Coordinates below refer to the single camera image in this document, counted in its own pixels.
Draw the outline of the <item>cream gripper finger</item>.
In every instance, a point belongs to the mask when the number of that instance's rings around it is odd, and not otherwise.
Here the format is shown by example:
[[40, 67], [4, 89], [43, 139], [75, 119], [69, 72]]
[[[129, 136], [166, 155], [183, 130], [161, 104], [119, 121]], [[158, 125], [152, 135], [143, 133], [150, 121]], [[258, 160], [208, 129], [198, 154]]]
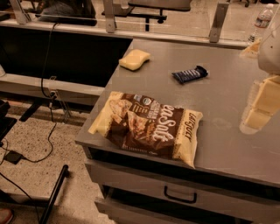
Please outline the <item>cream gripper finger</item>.
[[279, 110], [280, 76], [270, 75], [261, 82], [254, 82], [243, 124], [249, 129], [261, 130]]
[[257, 39], [251, 43], [248, 47], [241, 51], [240, 56], [245, 58], [256, 58], [259, 50], [261, 40]]

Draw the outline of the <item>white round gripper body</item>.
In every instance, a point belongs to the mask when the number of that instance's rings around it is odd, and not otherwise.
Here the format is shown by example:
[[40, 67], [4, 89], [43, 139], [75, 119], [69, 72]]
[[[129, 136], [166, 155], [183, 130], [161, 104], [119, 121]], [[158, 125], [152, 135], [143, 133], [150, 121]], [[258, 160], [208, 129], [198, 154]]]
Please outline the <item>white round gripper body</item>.
[[280, 74], [280, 22], [273, 21], [262, 36], [258, 66], [268, 74]]

